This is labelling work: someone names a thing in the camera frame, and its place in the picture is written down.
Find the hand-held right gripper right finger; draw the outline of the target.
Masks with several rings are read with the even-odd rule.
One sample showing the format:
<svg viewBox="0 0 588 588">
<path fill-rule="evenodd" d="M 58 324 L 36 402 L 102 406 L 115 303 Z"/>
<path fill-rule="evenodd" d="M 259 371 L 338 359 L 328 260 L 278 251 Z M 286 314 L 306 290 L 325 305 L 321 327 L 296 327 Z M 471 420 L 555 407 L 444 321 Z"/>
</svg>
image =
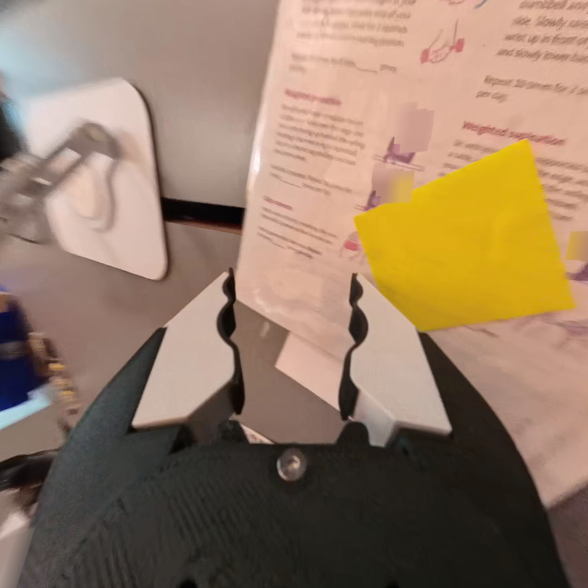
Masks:
<svg viewBox="0 0 588 588">
<path fill-rule="evenodd" d="M 417 329 L 359 273 L 350 281 L 349 306 L 342 420 L 363 424 L 369 436 L 404 429 L 448 436 L 452 426 Z"/>
</svg>

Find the grey metal clip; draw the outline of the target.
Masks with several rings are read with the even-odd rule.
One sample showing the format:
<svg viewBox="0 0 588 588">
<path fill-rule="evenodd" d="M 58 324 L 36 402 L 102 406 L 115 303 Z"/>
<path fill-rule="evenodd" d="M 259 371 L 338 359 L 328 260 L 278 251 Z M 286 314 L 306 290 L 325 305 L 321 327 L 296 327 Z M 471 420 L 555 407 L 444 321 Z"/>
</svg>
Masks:
<svg viewBox="0 0 588 588">
<path fill-rule="evenodd" d="M 1 162 L 1 240 L 44 243 L 50 227 L 47 202 L 71 186 L 91 196 L 76 197 L 73 211 L 97 231 L 114 220 L 113 179 L 122 161 L 119 141 L 96 122 L 84 121 L 40 157 L 17 152 Z"/>
</svg>

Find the printed instruction sheet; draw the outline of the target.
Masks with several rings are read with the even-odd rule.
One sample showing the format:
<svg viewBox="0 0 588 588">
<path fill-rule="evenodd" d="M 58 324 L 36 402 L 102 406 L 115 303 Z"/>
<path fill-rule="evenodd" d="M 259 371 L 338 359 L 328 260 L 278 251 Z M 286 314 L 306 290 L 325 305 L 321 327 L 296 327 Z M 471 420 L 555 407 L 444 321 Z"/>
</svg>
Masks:
<svg viewBox="0 0 588 588">
<path fill-rule="evenodd" d="M 323 352 L 342 369 L 352 345 L 352 275 L 378 290 L 355 217 L 522 140 L 575 308 L 417 331 L 551 506 L 587 484 L 587 1 L 281 1 L 237 292 L 289 332 L 282 365 L 321 395 Z"/>
</svg>

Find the blue box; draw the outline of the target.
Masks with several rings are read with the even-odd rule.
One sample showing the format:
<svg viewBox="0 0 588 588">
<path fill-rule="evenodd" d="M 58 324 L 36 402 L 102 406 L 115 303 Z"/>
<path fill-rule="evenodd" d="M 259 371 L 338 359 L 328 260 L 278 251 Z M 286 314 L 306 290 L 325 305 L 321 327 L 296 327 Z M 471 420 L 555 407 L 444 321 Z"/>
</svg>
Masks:
<svg viewBox="0 0 588 588">
<path fill-rule="evenodd" d="M 22 306 L 1 288 L 1 411 L 29 401 L 46 384 L 29 342 L 29 323 Z"/>
</svg>

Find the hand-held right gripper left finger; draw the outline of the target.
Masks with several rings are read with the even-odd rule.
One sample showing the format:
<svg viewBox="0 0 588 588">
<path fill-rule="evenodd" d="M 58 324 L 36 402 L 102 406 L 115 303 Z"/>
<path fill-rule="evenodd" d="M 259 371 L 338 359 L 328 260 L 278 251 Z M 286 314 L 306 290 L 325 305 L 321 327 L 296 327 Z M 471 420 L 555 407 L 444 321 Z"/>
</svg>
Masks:
<svg viewBox="0 0 588 588">
<path fill-rule="evenodd" d="M 155 429 L 195 419 L 215 427 L 245 406 L 233 269 L 220 274 L 164 327 L 132 426 Z"/>
</svg>

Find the white rounded board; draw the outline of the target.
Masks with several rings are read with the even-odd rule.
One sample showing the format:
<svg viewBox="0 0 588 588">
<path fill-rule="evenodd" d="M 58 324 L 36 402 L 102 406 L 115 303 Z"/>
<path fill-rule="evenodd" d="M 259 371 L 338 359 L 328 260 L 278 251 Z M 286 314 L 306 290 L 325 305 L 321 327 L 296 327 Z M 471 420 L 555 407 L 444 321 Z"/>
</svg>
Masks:
<svg viewBox="0 0 588 588">
<path fill-rule="evenodd" d="M 151 281 L 168 269 L 151 120 L 130 82 L 111 77 L 25 99 L 25 136 L 47 156 L 82 123 L 114 138 L 118 158 L 89 156 L 45 205 L 56 243 L 66 252 Z"/>
</svg>

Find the yellow sticky note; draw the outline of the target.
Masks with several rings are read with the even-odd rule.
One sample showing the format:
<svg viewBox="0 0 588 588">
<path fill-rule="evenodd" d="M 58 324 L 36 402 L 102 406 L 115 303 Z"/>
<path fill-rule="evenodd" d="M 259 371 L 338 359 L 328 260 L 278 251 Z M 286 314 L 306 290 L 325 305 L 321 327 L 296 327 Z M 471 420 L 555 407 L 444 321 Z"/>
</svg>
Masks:
<svg viewBox="0 0 588 588">
<path fill-rule="evenodd" d="M 576 306 L 528 140 L 354 222 L 379 292 L 421 332 Z"/>
</svg>

